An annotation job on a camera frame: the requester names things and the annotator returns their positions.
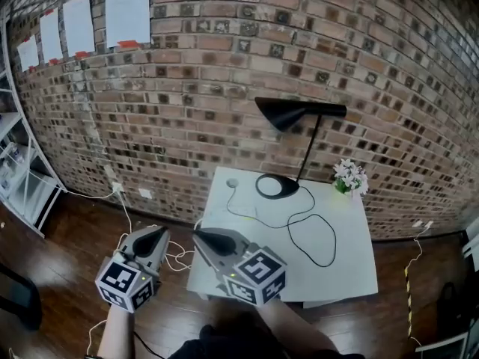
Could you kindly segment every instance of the hardwood floor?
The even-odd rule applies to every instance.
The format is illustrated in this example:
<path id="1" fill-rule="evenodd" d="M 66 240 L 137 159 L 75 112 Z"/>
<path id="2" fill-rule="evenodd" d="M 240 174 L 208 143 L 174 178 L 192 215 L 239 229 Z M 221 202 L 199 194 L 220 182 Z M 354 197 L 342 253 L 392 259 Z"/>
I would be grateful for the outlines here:
<path id="1" fill-rule="evenodd" d="M 137 230 L 158 221 L 131 215 Z M 104 320 L 108 305 L 100 299 L 94 278 L 100 263 L 111 256 L 122 233 L 125 214 L 103 203 L 71 194 L 55 204 L 42 240 L 15 217 L 0 209 L 0 262 L 31 278 L 40 290 L 43 324 L 37 333 L 24 331 L 16 317 L 0 310 L 0 346 L 12 347 L 24 359 L 82 358 L 88 330 Z M 192 248 L 188 230 L 171 227 L 172 239 Z M 455 236 L 424 241 L 424 254 L 409 270 L 412 284 L 413 334 L 420 342 L 436 337 L 436 301 L 444 283 L 463 282 L 466 265 Z M 414 242 L 375 244 L 379 294 L 350 299 L 312 310 L 297 310 L 329 335 L 343 353 L 366 358 L 402 358 L 415 348 L 407 341 L 407 306 L 403 267 L 418 254 Z M 159 354 L 167 357 L 201 327 L 224 315 L 245 310 L 233 301 L 202 301 L 186 291 L 188 272 L 162 267 L 163 286 L 136 315 L 136 331 Z M 93 333 L 94 349 L 102 328 Z M 137 358 L 153 358 L 136 344 Z"/>

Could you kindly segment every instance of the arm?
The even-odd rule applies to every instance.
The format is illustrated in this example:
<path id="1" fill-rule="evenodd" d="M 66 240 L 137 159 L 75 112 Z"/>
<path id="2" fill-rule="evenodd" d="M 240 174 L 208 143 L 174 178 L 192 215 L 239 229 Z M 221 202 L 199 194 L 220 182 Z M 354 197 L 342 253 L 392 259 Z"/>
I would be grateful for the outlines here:
<path id="1" fill-rule="evenodd" d="M 133 359 L 134 314 L 112 305 L 106 320 L 98 356 L 104 359 Z"/>
<path id="2" fill-rule="evenodd" d="M 296 355 L 309 356 L 320 350 L 338 351 L 325 334 L 279 299 L 271 300 L 257 311 L 280 344 Z"/>

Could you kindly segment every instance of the shelving unit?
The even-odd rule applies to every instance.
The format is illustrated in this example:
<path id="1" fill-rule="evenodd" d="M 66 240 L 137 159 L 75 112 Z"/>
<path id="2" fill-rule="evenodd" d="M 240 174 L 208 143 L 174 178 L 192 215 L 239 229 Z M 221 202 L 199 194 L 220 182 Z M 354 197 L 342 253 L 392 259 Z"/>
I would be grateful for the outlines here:
<path id="1" fill-rule="evenodd" d="M 67 191 L 60 181 L 52 166 L 46 159 L 40 148 L 30 125 L 25 117 L 25 112 L 20 105 L 10 68 L 10 59 L 7 44 L 7 21 L 5 11 L 0 17 L 1 52 L 4 59 L 4 70 L 0 70 L 0 82 L 5 80 L 7 88 L 0 88 L 0 92 L 9 93 L 12 96 L 16 111 L 0 113 L 0 159 L 10 161 L 10 167 L 0 164 L 0 176 L 5 169 L 8 171 L 7 184 L 0 184 L 0 201 L 23 223 L 28 225 L 34 232 L 45 238 L 41 228 L 49 211 L 57 200 L 61 191 Z M 12 130 L 15 126 L 21 126 L 28 136 L 28 144 L 15 144 L 12 142 Z M 12 147 L 17 146 L 23 157 L 23 162 L 18 163 L 12 156 Z M 42 172 L 32 168 L 42 162 Z"/>

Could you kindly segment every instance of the white paper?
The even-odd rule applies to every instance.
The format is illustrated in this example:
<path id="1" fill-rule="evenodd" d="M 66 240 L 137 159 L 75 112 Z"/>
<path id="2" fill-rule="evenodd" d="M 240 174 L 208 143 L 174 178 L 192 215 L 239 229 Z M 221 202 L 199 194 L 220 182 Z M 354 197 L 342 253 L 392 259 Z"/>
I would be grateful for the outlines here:
<path id="1" fill-rule="evenodd" d="M 18 45 L 17 50 L 20 55 L 23 72 L 28 70 L 29 67 L 36 67 L 39 64 L 37 41 L 35 41 L 34 35 L 30 36 L 28 41 Z"/>
<path id="2" fill-rule="evenodd" d="M 40 34 L 42 37 L 43 61 L 63 58 L 60 45 L 60 34 L 58 33 L 58 8 L 40 19 Z"/>
<path id="3" fill-rule="evenodd" d="M 68 55 L 95 52 L 90 0 L 70 0 L 63 4 L 63 20 L 67 35 Z"/>
<path id="4" fill-rule="evenodd" d="M 150 42 L 150 0 L 106 0 L 106 45 Z"/>

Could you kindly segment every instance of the lamp shade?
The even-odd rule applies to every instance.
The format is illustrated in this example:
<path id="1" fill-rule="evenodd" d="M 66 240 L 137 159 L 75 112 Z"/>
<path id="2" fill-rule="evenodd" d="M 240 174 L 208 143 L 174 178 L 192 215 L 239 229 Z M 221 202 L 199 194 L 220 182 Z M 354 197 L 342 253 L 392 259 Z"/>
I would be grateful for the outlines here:
<path id="1" fill-rule="evenodd" d="M 296 99 L 256 97 L 254 99 L 263 116 L 280 132 L 285 132 L 305 114 L 345 117 L 346 106 L 325 102 L 306 102 Z"/>

